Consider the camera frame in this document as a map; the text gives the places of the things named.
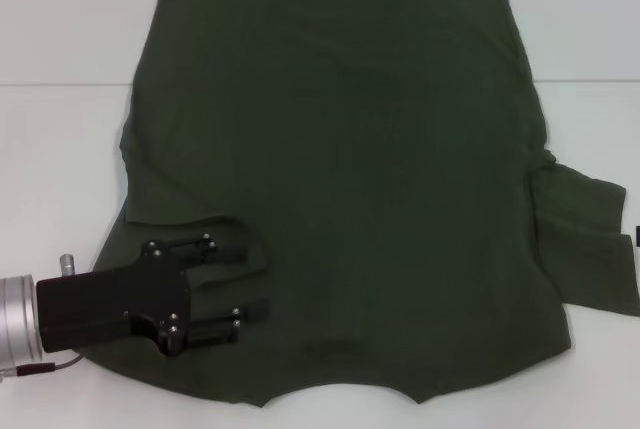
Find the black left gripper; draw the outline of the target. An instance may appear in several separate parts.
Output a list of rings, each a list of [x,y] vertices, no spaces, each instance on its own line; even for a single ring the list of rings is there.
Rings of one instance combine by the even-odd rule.
[[[174,357],[185,349],[235,344],[241,331],[264,323],[270,303],[258,300],[190,320],[187,267],[242,264],[246,245],[222,244],[209,233],[151,240],[129,265],[41,280],[36,284],[39,334],[47,353],[140,336]]]

